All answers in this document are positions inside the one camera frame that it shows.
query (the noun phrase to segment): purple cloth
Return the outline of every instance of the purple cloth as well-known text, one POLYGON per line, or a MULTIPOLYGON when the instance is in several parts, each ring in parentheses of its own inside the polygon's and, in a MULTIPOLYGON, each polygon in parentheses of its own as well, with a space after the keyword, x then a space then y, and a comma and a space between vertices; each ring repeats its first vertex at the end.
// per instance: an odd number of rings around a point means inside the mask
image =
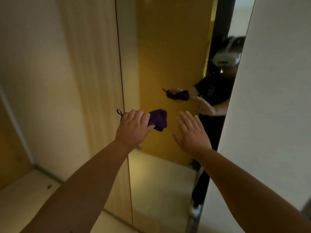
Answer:
MULTIPOLYGON (((121 120, 123 117, 123 113, 120 109, 117 109, 117 113, 121 115, 121 120)), ((155 125, 154 129, 161 132, 164 128, 167 128, 167 113, 166 110, 158 109, 150 112, 150 118, 148 122, 149 125, 155 125)))
POLYGON ((170 98, 173 100, 183 100, 183 101, 189 100, 188 91, 177 92, 175 95, 172 94, 169 90, 166 91, 164 88, 163 88, 163 91, 165 91, 167 98, 170 98))

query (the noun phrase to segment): beige floor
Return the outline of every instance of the beige floor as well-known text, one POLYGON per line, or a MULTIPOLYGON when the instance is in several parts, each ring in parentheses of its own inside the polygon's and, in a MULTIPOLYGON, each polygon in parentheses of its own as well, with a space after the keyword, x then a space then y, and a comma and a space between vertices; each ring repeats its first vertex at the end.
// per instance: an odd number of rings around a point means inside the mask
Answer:
MULTIPOLYGON (((33 218, 59 184, 37 170, 0 190, 0 233, 18 233, 33 218)), ((91 233, 134 233, 102 212, 91 233)))
POLYGON ((133 210, 185 232, 196 172, 138 150, 128 160, 133 210))

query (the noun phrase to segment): purple pouch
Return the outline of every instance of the purple pouch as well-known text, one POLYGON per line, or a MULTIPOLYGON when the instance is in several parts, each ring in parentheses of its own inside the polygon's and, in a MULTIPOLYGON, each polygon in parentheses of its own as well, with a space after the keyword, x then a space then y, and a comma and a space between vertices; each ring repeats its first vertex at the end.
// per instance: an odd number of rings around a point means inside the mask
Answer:
MULTIPOLYGON (((123 117, 123 113, 120 109, 117 109, 117 113, 121 115, 121 120, 123 117)), ((167 128, 167 113, 166 110, 158 109, 150 112, 150 118, 148 122, 149 125, 155 125, 154 129, 161 132, 164 128, 167 128)))
POLYGON ((169 90, 166 91, 164 88, 162 88, 162 89, 163 89, 163 91, 165 91, 167 98, 170 98, 173 100, 183 100, 183 101, 189 100, 189 92, 188 91, 177 92, 174 95, 169 90))

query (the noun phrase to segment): hand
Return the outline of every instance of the hand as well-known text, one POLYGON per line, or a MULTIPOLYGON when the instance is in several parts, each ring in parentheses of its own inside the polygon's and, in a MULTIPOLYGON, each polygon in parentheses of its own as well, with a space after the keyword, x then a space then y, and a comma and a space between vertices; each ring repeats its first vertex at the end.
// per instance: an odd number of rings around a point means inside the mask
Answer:
POLYGON ((196 106, 196 110, 199 111, 200 114, 208 115, 208 116, 215 116, 216 109, 211 106, 206 100, 202 97, 194 96, 192 100, 196 106))
POLYGON ((202 155, 212 150, 212 146, 199 117, 192 117, 186 111, 180 112, 176 119, 181 132, 181 136, 173 134, 176 143, 194 159, 200 160, 202 155))
POLYGON ((125 113, 117 129, 115 141, 125 145, 130 151, 144 141, 147 134, 155 126, 148 126, 150 113, 132 110, 125 113))
POLYGON ((175 89, 170 89, 169 90, 173 95, 176 95, 178 92, 182 92, 183 89, 181 88, 175 88, 175 89))

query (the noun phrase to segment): shoe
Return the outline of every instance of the shoe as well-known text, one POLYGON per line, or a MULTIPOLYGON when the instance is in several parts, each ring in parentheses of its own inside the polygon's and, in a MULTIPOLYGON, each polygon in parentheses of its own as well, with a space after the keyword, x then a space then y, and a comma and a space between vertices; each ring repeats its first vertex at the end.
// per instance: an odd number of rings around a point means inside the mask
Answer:
POLYGON ((198 218, 200 216, 201 211, 202 211, 202 204, 196 206, 192 204, 189 209, 189 215, 193 218, 198 218))

